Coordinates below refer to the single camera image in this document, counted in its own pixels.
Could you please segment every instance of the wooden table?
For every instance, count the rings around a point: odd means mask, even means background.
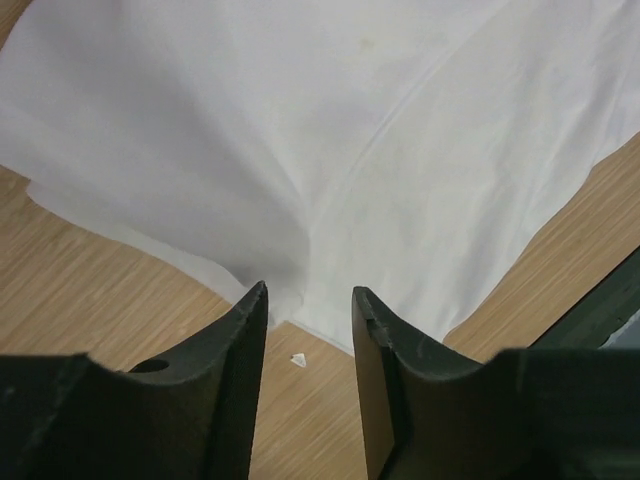
[[[0,0],[0,45],[29,0]],[[89,351],[130,368],[228,305],[174,268],[34,205],[0,169],[0,352]],[[528,345],[640,245],[640,136],[602,162],[446,343],[479,360]],[[304,352],[307,367],[290,362]],[[364,479],[354,362],[285,324],[267,341],[252,479]]]

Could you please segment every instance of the folded cloth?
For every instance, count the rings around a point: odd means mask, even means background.
[[[0,162],[63,218],[350,351],[441,340],[640,130],[640,2],[36,0]]]

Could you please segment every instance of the wood grain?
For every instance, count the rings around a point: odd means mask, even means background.
[[[0,45],[28,3],[0,0]],[[174,268],[34,205],[26,184],[0,169],[0,352],[89,351],[128,368],[228,308]],[[640,137],[595,169],[447,343],[478,359],[530,343],[638,244]],[[299,352],[307,368],[289,361]],[[353,359],[289,324],[267,340],[251,478],[365,478]]]

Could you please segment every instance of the small white piece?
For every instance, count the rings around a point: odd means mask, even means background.
[[[302,368],[305,368],[307,366],[307,359],[305,358],[304,353],[296,353],[294,355],[291,355],[291,361]]]

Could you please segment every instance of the black object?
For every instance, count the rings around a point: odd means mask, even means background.
[[[246,479],[267,309],[260,283],[130,373],[0,357],[0,479]]]
[[[532,348],[598,348],[640,311],[640,247],[576,303]]]
[[[366,288],[353,338],[370,480],[640,478],[640,351],[514,349],[482,365]]]

